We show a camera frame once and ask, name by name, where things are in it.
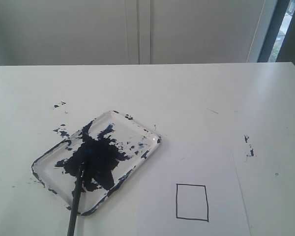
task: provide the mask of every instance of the brush handle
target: brush handle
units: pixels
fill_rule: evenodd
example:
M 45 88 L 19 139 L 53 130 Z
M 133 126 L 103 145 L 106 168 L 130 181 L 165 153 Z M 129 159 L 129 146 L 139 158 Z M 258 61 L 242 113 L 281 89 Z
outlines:
M 82 179 L 83 179 L 84 169 L 85 169 L 85 165 L 82 162 L 79 165 L 77 180 L 75 181 L 75 189 L 74 189 L 74 193 L 73 193 L 73 201 L 72 201 L 72 208 L 71 208 L 71 214 L 70 214 L 70 221 L 69 221 L 69 228 L 68 228 L 67 236 L 73 236 L 74 235 L 75 222 L 76 222 L 76 219 L 77 219 L 80 196 L 81 196 L 81 191 L 82 191 Z

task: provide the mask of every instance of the white table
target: white table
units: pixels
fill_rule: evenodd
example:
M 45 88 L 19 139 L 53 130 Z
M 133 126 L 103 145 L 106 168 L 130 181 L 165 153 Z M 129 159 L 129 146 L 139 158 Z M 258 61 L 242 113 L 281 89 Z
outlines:
M 295 236 L 291 63 L 0 67 L 0 236 L 66 235 L 69 211 L 30 166 L 62 140 L 53 129 L 64 123 L 72 134 L 108 110 L 156 125 L 167 148 L 181 138 L 230 147 L 251 235 Z M 135 235 L 140 171 L 152 164 L 79 217 L 77 235 Z

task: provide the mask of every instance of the paintbrush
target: paintbrush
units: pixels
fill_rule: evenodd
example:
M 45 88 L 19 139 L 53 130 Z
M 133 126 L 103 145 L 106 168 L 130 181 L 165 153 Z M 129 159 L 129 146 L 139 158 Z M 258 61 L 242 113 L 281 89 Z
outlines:
M 78 174 L 77 174 L 77 180 L 75 181 L 75 189 L 73 193 L 73 201 L 72 201 L 72 207 L 71 207 L 71 214 L 70 214 L 70 220 L 69 220 L 69 227 L 68 227 L 68 234 L 67 236 L 73 236 L 74 235 L 74 229 L 75 229 L 75 222 L 77 219 L 78 214 L 78 208 L 79 208 L 79 202 L 80 202 L 80 196 L 82 191 L 82 180 L 84 171 L 87 165 L 87 158 L 85 155 L 83 155 L 80 158 L 80 163 L 78 167 Z

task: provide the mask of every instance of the white paper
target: white paper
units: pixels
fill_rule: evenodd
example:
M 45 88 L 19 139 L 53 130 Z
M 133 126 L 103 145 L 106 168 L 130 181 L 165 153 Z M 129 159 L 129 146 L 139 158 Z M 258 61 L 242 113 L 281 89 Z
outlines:
M 137 236 L 250 236 L 230 149 L 166 149 L 142 171 Z

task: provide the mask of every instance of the paint palette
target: paint palette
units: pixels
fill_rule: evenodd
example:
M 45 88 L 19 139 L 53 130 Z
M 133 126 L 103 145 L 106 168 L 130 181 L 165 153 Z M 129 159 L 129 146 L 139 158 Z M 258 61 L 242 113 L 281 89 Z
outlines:
M 160 137 L 116 111 L 102 114 L 32 164 L 33 175 L 70 209 L 78 163 L 87 158 L 79 204 L 90 215 L 153 153 Z

